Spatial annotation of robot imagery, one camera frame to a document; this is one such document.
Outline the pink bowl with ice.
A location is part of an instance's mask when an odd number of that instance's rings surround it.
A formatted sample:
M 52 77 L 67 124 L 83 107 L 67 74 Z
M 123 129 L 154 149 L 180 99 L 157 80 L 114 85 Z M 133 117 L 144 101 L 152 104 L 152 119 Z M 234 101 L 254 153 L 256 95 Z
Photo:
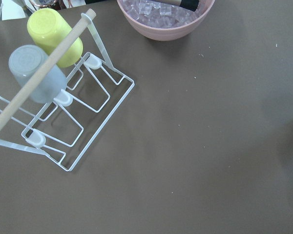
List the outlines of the pink bowl with ice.
M 200 0 L 195 12 L 155 0 L 119 0 L 117 3 L 129 24 L 141 35 L 157 41 L 170 41 L 194 31 L 215 1 Z

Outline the metal scoop in bowl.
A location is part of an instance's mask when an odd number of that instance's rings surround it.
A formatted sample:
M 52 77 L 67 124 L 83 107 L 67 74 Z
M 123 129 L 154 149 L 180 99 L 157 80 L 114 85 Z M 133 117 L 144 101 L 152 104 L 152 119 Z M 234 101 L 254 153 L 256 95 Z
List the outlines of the metal scoop in bowl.
M 156 0 L 156 1 L 160 3 L 178 6 L 193 12 L 197 10 L 198 5 L 200 3 L 199 0 Z

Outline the yellow cup on rack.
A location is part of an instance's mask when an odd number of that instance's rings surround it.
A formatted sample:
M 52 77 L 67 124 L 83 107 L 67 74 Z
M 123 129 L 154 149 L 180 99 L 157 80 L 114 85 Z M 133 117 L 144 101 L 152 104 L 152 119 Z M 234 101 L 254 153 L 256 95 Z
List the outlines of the yellow cup on rack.
M 55 50 L 71 30 L 71 26 L 58 11 L 51 8 L 42 8 L 36 11 L 27 22 L 27 31 L 30 37 L 48 55 Z M 65 68 L 75 64 L 82 56 L 83 48 L 81 39 L 76 39 L 57 62 L 57 65 Z

